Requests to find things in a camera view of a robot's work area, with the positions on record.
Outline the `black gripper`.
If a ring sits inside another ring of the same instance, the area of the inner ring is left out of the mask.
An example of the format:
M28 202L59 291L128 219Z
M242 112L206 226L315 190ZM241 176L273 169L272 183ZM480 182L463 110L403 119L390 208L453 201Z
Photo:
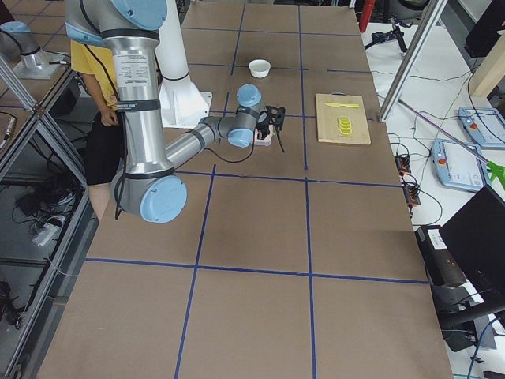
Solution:
M265 139L270 135L271 118L266 117L263 121L256 124L256 139Z

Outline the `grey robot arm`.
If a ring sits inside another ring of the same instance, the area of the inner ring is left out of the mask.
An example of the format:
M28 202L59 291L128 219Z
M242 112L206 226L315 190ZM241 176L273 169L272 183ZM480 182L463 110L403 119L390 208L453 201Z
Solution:
M124 212L173 220L187 199L177 168L214 141L246 148L282 129L284 109L266 105L252 84L238 89L233 116L209 115L211 96L191 81L173 1L69 1L65 26L70 39L113 56L128 159L111 194Z

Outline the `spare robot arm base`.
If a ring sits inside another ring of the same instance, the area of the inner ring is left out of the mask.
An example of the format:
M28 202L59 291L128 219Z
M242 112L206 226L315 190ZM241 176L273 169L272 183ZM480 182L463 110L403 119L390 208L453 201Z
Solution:
M19 79L50 80L60 66L59 60L51 61L50 56L24 22L1 25L1 57L17 63L13 71Z

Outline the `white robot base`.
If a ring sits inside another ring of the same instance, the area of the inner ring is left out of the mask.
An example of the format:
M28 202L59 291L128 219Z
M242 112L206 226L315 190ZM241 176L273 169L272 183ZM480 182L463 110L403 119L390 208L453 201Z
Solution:
M191 129L208 116L212 94L199 90L190 77L176 1L167 1L166 7L155 49L162 77L159 101L163 127Z

